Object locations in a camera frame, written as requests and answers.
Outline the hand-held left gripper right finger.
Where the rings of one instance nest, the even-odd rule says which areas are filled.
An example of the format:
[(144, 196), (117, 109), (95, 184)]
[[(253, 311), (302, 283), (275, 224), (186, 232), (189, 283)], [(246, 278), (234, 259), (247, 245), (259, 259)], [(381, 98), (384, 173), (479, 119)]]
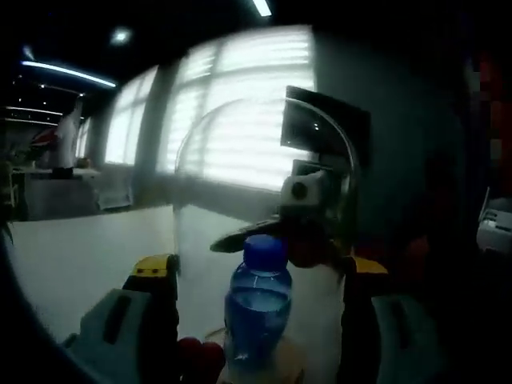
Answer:
[(424, 306), (376, 261), (341, 259), (341, 383), (447, 383), (446, 356)]

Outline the person's left hand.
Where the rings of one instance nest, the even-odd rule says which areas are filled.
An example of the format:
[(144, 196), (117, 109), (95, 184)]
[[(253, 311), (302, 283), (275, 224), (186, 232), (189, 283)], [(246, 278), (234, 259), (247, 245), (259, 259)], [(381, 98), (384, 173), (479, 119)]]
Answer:
[(182, 338), (178, 341), (178, 352), (180, 383), (215, 384), (226, 364), (224, 350), (215, 342)]

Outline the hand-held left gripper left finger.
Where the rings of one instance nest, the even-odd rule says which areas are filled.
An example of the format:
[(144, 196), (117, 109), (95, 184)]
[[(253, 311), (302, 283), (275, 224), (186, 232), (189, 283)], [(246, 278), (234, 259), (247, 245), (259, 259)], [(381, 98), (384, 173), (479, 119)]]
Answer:
[(177, 383), (179, 258), (139, 260), (88, 310), (64, 347), (95, 383)]

